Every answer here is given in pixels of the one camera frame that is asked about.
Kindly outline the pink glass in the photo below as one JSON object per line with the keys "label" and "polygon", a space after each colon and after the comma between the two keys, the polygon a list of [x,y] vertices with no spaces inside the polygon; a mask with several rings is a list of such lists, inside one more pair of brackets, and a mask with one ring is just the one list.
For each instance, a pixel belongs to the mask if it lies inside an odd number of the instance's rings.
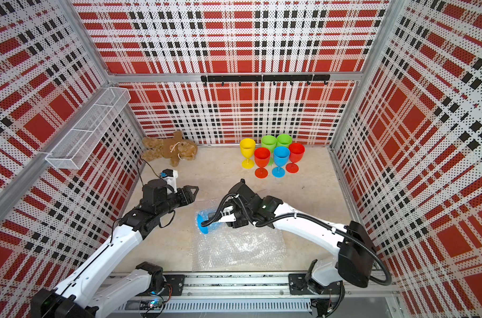
{"label": "pink glass", "polygon": [[258,167],[255,171],[255,176],[259,179],[264,179],[268,176],[266,166],[270,162],[271,152],[267,148],[258,148],[254,152],[255,164]]}

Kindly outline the red glass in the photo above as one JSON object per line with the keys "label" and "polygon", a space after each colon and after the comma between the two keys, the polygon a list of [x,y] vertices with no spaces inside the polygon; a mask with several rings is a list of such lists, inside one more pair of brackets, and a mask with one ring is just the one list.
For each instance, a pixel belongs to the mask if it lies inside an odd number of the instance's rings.
{"label": "red glass", "polygon": [[295,174],[299,172],[299,166],[297,163],[301,161],[305,153],[305,146],[299,143],[292,143],[289,146],[289,160],[290,163],[286,165],[286,170],[289,173]]}

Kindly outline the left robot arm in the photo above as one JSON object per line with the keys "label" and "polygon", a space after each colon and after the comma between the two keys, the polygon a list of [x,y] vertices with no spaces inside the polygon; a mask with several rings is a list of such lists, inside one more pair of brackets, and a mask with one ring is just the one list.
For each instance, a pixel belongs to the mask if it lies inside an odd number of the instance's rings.
{"label": "left robot arm", "polygon": [[142,262],[129,275],[104,290],[100,286],[117,265],[155,228],[161,217],[192,204],[198,187],[176,186],[168,176],[151,180],[142,188],[143,197],[127,212],[112,231],[110,238],[53,289],[38,291],[30,302],[31,317],[107,317],[136,295],[160,294],[170,289],[161,266]]}

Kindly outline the green wine glass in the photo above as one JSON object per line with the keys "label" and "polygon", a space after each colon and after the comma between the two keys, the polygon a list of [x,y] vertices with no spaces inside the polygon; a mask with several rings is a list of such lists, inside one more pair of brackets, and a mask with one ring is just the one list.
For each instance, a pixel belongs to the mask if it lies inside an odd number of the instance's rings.
{"label": "green wine glass", "polygon": [[277,147],[277,138],[271,135],[263,136],[261,139],[261,147],[270,151],[269,165],[273,165],[273,152]]}
{"label": "green wine glass", "polygon": [[287,134],[281,134],[277,137],[277,147],[289,148],[293,143],[293,138]]}

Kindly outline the light blue glass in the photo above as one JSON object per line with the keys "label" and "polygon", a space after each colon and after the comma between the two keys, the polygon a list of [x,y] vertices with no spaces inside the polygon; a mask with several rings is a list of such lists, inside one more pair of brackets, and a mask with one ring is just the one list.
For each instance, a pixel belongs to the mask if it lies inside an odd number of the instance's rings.
{"label": "light blue glass", "polygon": [[277,147],[273,152],[275,168],[272,175],[275,178],[282,178],[285,175],[285,166],[289,160],[290,150],[287,147]]}

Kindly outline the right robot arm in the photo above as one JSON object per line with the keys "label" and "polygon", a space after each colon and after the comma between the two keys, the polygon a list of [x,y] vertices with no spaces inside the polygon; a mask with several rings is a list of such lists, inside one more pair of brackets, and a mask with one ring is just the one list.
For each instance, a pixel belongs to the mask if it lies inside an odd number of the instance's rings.
{"label": "right robot arm", "polygon": [[218,209],[199,225],[206,228],[214,223],[225,223],[233,229],[247,225],[271,227],[327,250],[331,259],[312,261],[301,286],[313,294],[321,294],[327,286],[343,282],[359,288],[366,288],[369,282],[381,286],[392,284],[392,276],[377,256],[363,225],[356,221],[348,225],[332,223],[303,213],[279,198],[261,198],[245,180],[234,185],[222,198]]}

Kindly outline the bubble wrap sheet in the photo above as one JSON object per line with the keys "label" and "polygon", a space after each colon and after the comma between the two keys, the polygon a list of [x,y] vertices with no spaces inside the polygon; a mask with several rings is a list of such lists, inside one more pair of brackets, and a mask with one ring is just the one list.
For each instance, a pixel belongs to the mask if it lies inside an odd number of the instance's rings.
{"label": "bubble wrap sheet", "polygon": [[279,270],[287,248],[283,234],[271,228],[219,227],[198,233],[191,248],[192,269],[198,272],[236,268]]}

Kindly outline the yellow glass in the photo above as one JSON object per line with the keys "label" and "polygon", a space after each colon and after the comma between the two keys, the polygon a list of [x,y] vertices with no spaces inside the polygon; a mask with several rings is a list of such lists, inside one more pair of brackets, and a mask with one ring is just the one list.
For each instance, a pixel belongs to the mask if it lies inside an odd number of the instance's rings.
{"label": "yellow glass", "polygon": [[254,161],[251,159],[255,152],[255,140],[253,139],[243,139],[240,142],[240,150],[244,160],[242,162],[242,167],[244,169],[252,169],[254,167]]}

